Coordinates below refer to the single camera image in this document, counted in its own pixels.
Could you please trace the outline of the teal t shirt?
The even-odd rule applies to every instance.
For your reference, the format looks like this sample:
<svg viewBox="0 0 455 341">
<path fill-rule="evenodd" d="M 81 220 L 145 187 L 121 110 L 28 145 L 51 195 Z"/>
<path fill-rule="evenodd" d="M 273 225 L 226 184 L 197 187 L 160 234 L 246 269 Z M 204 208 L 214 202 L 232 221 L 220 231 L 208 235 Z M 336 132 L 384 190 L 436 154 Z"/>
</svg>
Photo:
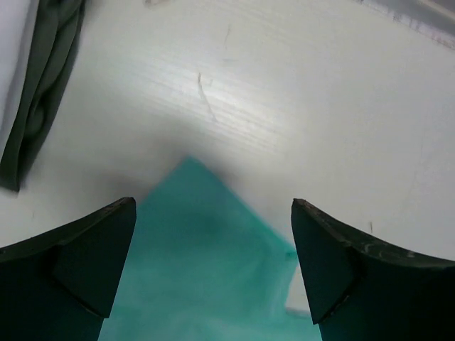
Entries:
<svg viewBox="0 0 455 341">
<path fill-rule="evenodd" d="M 319 340 L 285 303 L 292 244 L 199 161 L 182 161 L 138 206 L 101 340 Z"/>
</svg>

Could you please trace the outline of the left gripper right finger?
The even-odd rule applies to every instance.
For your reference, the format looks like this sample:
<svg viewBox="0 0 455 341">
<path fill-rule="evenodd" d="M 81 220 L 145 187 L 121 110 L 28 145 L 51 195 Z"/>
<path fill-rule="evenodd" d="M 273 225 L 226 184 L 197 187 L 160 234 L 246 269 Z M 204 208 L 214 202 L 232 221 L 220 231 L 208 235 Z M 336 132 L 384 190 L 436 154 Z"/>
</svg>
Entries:
<svg viewBox="0 0 455 341">
<path fill-rule="evenodd" d="M 454 263 L 395 246 L 295 199 L 291 226 L 323 340 L 453 340 Z"/>
</svg>

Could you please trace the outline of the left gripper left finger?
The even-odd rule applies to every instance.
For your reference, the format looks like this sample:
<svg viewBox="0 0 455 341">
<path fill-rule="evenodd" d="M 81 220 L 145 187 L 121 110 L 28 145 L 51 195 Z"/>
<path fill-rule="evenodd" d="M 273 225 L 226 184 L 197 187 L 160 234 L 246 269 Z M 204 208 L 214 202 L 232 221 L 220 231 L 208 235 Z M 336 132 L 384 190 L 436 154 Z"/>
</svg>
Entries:
<svg viewBox="0 0 455 341">
<path fill-rule="evenodd" d="M 97 340 L 114 304 L 137 219 L 123 197 L 1 248 L 2 340 Z"/>
</svg>

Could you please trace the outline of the folded white t shirt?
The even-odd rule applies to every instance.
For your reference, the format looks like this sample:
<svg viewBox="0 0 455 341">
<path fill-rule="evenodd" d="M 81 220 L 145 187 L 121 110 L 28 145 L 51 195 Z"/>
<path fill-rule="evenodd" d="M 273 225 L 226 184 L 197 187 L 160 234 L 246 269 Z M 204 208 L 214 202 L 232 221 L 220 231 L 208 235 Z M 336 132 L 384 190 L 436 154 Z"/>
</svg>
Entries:
<svg viewBox="0 0 455 341">
<path fill-rule="evenodd" d="M 39 2 L 1 2 L 1 150 L 17 115 Z"/>
</svg>

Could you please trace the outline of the folded dark grey t shirt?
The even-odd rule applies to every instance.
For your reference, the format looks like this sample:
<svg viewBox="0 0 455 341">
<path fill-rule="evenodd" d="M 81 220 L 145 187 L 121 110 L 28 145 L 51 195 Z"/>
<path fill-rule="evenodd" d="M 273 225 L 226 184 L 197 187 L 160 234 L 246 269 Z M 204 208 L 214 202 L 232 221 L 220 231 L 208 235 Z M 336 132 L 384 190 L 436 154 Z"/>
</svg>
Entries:
<svg viewBox="0 0 455 341">
<path fill-rule="evenodd" d="M 1 187 L 18 192 L 53 125 L 77 56 L 85 1 L 37 1 L 18 107 L 1 154 Z"/>
</svg>

